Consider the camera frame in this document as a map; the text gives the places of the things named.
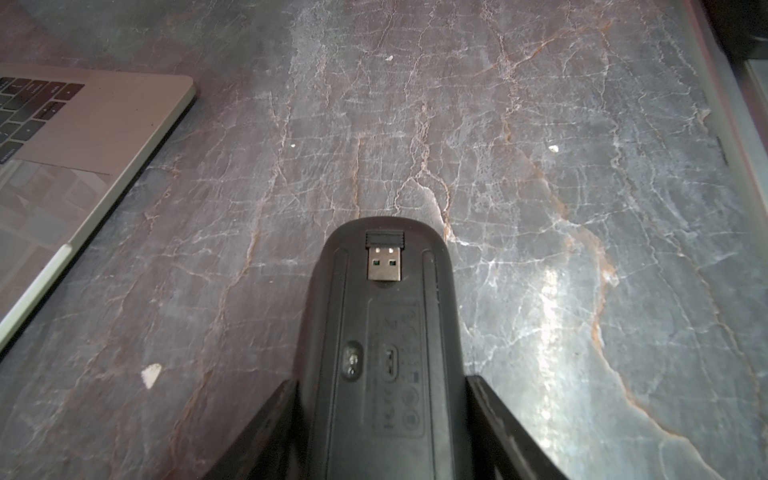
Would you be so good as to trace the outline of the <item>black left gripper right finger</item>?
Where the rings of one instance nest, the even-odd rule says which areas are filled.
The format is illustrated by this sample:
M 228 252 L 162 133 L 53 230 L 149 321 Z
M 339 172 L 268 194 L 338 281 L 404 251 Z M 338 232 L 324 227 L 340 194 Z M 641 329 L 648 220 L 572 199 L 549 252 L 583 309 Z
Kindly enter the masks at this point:
M 483 377 L 466 382 L 476 479 L 567 479 Z

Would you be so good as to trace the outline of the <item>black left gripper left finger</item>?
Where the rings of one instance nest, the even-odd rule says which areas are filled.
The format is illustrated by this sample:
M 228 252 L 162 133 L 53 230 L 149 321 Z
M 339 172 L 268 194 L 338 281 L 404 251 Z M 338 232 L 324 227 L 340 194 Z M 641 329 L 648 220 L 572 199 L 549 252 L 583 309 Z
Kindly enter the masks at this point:
M 283 381 L 202 479 L 286 479 L 297 397 Z

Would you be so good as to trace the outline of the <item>black wireless mouse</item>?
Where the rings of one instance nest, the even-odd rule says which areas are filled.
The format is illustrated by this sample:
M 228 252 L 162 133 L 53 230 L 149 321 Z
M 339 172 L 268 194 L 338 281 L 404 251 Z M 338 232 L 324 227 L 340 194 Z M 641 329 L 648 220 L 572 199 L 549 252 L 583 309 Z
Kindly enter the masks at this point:
M 405 233 L 401 281 L 367 279 L 369 230 Z M 300 478 L 472 477 L 453 268 L 432 227 L 367 217 L 336 229 L 302 334 Z

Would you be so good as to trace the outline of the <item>small usb mouse receiver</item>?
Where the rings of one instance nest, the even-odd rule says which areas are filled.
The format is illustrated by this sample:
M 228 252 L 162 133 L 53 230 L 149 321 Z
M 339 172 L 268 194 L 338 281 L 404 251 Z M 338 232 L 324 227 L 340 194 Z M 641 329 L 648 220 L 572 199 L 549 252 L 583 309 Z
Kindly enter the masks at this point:
M 369 230 L 365 240 L 368 253 L 367 279 L 377 282 L 401 281 L 405 233 L 401 230 Z

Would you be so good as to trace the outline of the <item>silver laptop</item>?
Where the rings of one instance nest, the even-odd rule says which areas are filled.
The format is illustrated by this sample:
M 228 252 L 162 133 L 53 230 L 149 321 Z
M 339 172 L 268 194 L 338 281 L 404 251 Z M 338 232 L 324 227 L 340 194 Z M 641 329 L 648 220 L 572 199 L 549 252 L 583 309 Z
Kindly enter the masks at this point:
M 1 343 L 193 101 L 185 75 L 1 66 Z

